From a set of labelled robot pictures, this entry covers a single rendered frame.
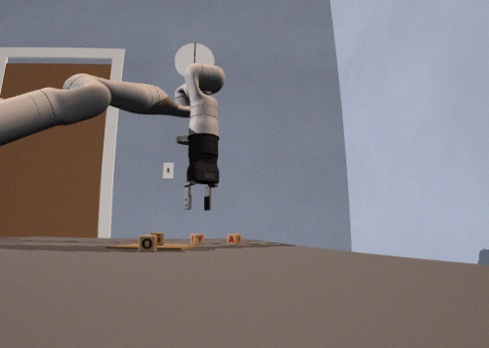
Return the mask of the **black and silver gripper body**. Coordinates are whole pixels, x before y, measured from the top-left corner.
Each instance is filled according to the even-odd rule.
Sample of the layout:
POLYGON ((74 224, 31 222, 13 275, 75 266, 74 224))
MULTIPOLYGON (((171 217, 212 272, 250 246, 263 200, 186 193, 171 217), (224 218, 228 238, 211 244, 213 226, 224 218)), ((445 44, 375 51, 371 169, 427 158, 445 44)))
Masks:
POLYGON ((186 182, 193 180, 200 184, 219 183, 218 119, 206 114, 192 116, 187 136, 188 134, 176 137, 177 144, 188 145, 186 182))

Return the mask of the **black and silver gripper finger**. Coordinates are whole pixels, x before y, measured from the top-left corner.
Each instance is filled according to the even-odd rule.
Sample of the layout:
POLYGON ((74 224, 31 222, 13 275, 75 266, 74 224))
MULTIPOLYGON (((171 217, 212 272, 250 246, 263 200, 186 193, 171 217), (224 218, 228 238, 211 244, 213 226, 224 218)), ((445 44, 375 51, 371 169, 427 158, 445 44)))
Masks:
POLYGON ((196 181, 189 181, 182 184, 184 186, 184 210, 191 209, 190 186, 196 184, 196 181))
POLYGON ((217 187, 218 183, 205 185, 204 210, 211 210, 211 188, 217 187))

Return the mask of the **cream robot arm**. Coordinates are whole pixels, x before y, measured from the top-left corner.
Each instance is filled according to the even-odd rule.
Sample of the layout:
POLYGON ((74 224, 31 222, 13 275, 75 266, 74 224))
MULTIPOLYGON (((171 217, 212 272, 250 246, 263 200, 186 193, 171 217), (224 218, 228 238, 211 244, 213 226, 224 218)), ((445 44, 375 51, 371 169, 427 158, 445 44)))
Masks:
POLYGON ((109 105, 137 114, 187 118, 206 114, 218 119, 217 101, 207 95, 222 89, 224 71, 218 66, 192 63, 184 78, 186 86, 175 91, 175 102, 156 86, 111 81, 89 74, 70 77, 63 90, 44 88, 0 99, 0 146, 57 125, 96 117, 109 105))

